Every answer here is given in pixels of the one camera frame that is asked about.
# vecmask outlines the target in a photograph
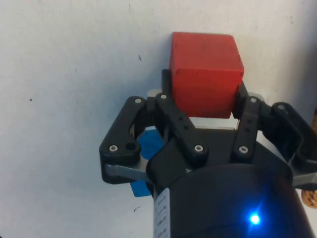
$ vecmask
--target white background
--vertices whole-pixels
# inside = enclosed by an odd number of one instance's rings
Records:
[[[171,33],[232,34],[247,88],[310,122],[316,9],[315,0],[1,0],[0,236],[152,237],[152,199],[105,184],[98,147],[128,96],[160,86]],[[317,211],[306,210],[317,233]]]

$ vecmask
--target blue block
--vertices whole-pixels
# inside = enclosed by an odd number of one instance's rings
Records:
[[[141,155],[147,160],[150,160],[163,147],[162,138],[157,130],[144,131],[138,142],[141,145]],[[143,181],[132,182],[130,185],[135,197],[144,197],[151,194]]]

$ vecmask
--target red cube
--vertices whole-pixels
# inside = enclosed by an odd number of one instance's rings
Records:
[[[174,32],[173,98],[189,117],[229,118],[243,64],[230,35]]]

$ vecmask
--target blue object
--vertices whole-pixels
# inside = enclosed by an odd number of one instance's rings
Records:
[[[254,225],[258,225],[261,220],[260,220],[260,217],[257,215],[257,214],[252,214],[250,216],[250,221],[254,224]]]
[[[144,131],[138,142],[141,145],[141,155],[147,160],[150,160],[163,147],[162,138],[157,130]],[[132,182],[130,185],[135,197],[144,197],[151,194],[143,181]]]

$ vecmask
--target white label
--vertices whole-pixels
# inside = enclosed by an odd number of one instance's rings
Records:
[[[154,203],[154,238],[170,238],[169,188]]]

